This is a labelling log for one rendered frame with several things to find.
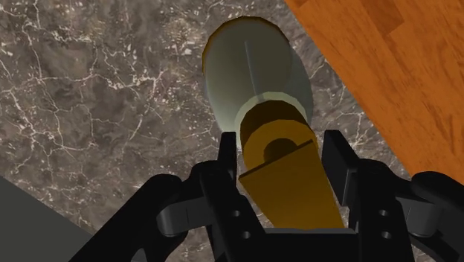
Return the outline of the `pale green gold-topped soap dispenser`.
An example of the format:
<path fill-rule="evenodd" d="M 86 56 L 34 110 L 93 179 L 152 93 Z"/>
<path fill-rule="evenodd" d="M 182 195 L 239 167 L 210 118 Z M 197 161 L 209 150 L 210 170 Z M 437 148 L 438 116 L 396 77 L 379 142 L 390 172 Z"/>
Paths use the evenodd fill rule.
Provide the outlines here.
<path fill-rule="evenodd" d="M 236 133 L 239 182 L 271 233 L 341 233 L 344 223 L 310 123 L 304 65 L 284 33 L 256 16 L 223 23 L 202 55 L 206 93 L 219 128 Z"/>

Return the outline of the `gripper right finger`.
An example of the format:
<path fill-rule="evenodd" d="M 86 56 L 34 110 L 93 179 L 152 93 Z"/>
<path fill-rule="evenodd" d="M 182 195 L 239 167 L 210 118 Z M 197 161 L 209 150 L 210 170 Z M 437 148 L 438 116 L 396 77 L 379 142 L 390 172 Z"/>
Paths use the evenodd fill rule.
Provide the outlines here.
<path fill-rule="evenodd" d="M 464 185 L 425 171 L 407 180 L 385 163 L 358 157 L 338 130 L 323 136 L 322 164 L 358 238 L 359 262 L 464 262 Z"/>

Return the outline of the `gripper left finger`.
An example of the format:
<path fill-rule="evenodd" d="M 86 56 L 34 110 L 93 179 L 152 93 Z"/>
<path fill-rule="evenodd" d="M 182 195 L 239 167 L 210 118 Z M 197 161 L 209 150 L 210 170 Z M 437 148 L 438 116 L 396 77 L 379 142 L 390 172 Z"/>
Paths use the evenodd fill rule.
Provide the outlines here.
<path fill-rule="evenodd" d="M 188 179 L 149 178 L 69 262 L 165 262 L 189 230 L 205 226 L 215 262 L 259 262 L 265 231 L 236 187 L 236 134 L 221 135 L 217 159 L 195 164 Z"/>

